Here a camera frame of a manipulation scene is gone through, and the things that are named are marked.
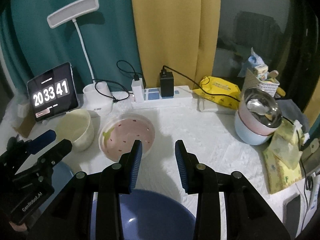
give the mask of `clock digit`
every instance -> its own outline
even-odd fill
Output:
[[[61,89],[61,84],[60,84],[60,82],[57,84],[57,91],[56,91],[56,93],[62,96],[62,89]]]
[[[39,101],[39,104],[43,103],[43,96],[41,92],[38,93],[38,101]]]
[[[45,101],[49,101],[50,100],[49,91],[47,89],[44,89],[43,93],[44,93],[44,96],[45,96],[44,100]]]
[[[65,80],[62,82],[62,86],[64,87],[64,91],[68,93],[67,82]]]
[[[36,94],[33,95],[33,99],[35,99],[35,106],[39,106],[39,103],[38,103],[38,96]]]
[[[55,95],[55,93],[54,93],[53,87],[49,87],[49,92],[50,92],[50,98],[51,98],[51,99],[54,99],[56,95]]]

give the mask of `white tabletop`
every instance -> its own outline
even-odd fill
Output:
[[[168,107],[133,110],[129,100],[115,103],[112,112],[105,117],[93,118],[95,138],[92,145],[80,153],[69,153],[63,162],[73,172],[87,174],[102,171],[113,162],[106,158],[98,146],[98,137],[107,121],[124,113],[141,114],[151,120],[156,130],[155,141],[148,156],[141,161],[136,188],[152,190],[166,195],[188,208],[196,216],[197,195],[187,195],[181,186],[179,171],[174,155],[174,144],[182,139],[188,152],[197,156],[217,172],[230,174],[240,171],[262,195],[279,219],[283,220],[283,203],[297,194],[297,187],[268,193],[268,175],[262,150],[266,145],[253,147],[245,144],[234,129],[234,116],[216,113],[202,113],[197,110],[197,99],[189,107]],[[48,129],[55,128],[60,117],[47,124],[37,123],[29,139],[34,139]],[[16,132],[6,121],[0,124],[0,153],[5,152],[6,143]],[[32,155],[22,165],[20,171],[31,167],[36,159],[57,142]],[[221,239],[226,238],[226,218],[223,193],[220,193]]]

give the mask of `stainless steel bowl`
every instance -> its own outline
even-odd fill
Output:
[[[252,116],[269,128],[277,128],[281,124],[282,113],[275,99],[267,92],[248,88],[243,100]]]

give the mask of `bolt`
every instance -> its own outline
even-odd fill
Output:
[[[85,176],[85,173],[83,171],[80,171],[76,174],[77,179],[82,179]]]
[[[112,165],[112,168],[113,168],[114,170],[118,170],[118,169],[121,168],[121,164],[120,164],[120,163],[114,163],[114,164]]]
[[[242,177],[242,174],[241,174],[241,172],[239,172],[239,171],[235,171],[235,172],[233,173],[233,176],[234,176],[236,179],[239,179],[239,178]]]
[[[203,170],[205,169],[205,165],[204,165],[203,163],[198,163],[198,164],[196,165],[196,168],[197,168],[198,170],[203,171]]]

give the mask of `white basket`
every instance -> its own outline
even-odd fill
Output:
[[[246,89],[254,87],[254,88],[259,88],[259,89],[267,92],[272,97],[274,97],[275,93],[277,91],[277,88],[280,85],[278,80],[275,79],[275,81],[276,81],[276,83],[264,82],[264,81],[260,80],[259,78],[257,78],[251,72],[251,70],[247,69],[247,73],[245,75],[244,84],[243,84],[240,96],[242,97],[242,94],[244,93],[244,91]]]

